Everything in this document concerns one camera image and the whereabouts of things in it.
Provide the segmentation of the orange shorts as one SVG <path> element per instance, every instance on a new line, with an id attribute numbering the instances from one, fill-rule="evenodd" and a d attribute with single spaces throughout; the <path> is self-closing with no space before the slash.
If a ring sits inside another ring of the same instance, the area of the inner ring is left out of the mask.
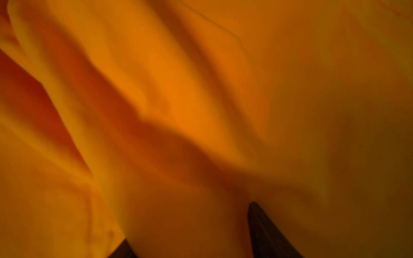
<path id="1" fill-rule="evenodd" d="M 2 1 L 1 257 L 413 255 L 412 1 Z"/>

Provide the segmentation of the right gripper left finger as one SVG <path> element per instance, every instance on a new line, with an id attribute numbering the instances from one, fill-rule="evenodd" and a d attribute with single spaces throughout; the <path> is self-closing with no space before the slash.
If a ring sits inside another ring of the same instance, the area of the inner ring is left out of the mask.
<path id="1" fill-rule="evenodd" d="M 125 239 L 121 244 L 108 256 L 108 258 L 137 258 L 128 241 Z"/>

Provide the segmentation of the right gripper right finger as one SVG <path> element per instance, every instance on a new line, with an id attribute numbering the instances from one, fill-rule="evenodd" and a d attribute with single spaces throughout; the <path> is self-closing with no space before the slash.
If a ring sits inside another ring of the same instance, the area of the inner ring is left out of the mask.
<path id="1" fill-rule="evenodd" d="M 254 258 L 302 258 L 258 203 L 249 204 L 247 220 Z"/>

